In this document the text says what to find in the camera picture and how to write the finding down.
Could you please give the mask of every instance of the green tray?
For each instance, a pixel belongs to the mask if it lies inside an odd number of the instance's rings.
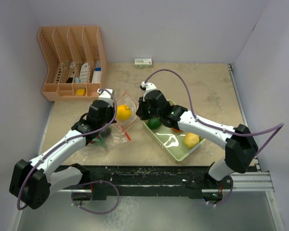
[[[175,105],[172,100],[168,100],[171,105]],[[162,147],[162,149],[175,161],[180,162],[187,158],[194,150],[200,147],[205,141],[200,138],[199,144],[194,148],[188,148],[184,145],[183,140],[187,132],[174,132],[171,128],[161,125],[158,129],[151,130],[147,125],[147,121],[142,121],[144,129],[154,138],[154,140]]]

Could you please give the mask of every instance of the organizer rack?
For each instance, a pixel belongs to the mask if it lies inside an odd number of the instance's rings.
[[[48,74],[42,93],[49,101],[96,100],[97,90],[104,87],[107,58],[98,26],[41,27],[38,40],[48,65]],[[96,61],[101,61],[100,83],[91,83]],[[89,65],[86,83],[75,83],[81,66]],[[84,96],[77,90],[85,89]]]

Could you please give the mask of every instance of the yellow lemon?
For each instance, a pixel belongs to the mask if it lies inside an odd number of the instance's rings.
[[[199,144],[199,141],[199,136],[191,132],[187,133],[184,138],[184,144],[188,148],[195,147],[197,144]]]
[[[117,110],[117,119],[127,120],[131,117],[131,110],[127,105],[120,105]]]

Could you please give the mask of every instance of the plastic storage bin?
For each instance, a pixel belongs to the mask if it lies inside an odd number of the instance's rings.
[[[38,40],[48,65],[42,93],[49,101],[98,99],[97,90],[104,87],[107,69],[98,26],[41,27]],[[91,83],[97,60],[101,61],[101,82]],[[89,65],[87,81],[75,83],[84,63]],[[85,89],[85,95],[78,96],[78,89]]]
[[[175,105],[172,100],[168,101],[171,105]],[[183,161],[205,141],[204,138],[199,137],[199,144],[190,149],[183,144],[183,140],[187,132],[174,132],[171,128],[167,128],[164,125],[161,125],[158,129],[151,130],[146,125],[146,121],[142,121],[142,123],[144,129],[154,138],[154,140],[174,160],[174,162]]]

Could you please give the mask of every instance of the wooden tabletop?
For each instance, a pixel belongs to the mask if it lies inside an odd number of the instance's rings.
[[[106,87],[118,99],[126,90],[138,99],[143,95],[139,86],[152,72],[168,68],[180,74],[190,89],[195,112],[218,123],[237,126],[243,123],[234,86],[226,64],[156,63],[152,69],[136,69],[133,64],[108,64]],[[150,79],[167,99],[189,108],[183,84],[170,72],[159,72]],[[79,117],[88,111],[91,101],[55,102],[50,115],[42,152],[64,137]],[[128,130],[131,141],[112,143],[105,151],[89,145],[69,157],[64,164],[82,165],[146,165],[146,166],[209,166],[224,158],[224,150],[205,141],[185,160],[175,163],[143,129],[138,119]]]

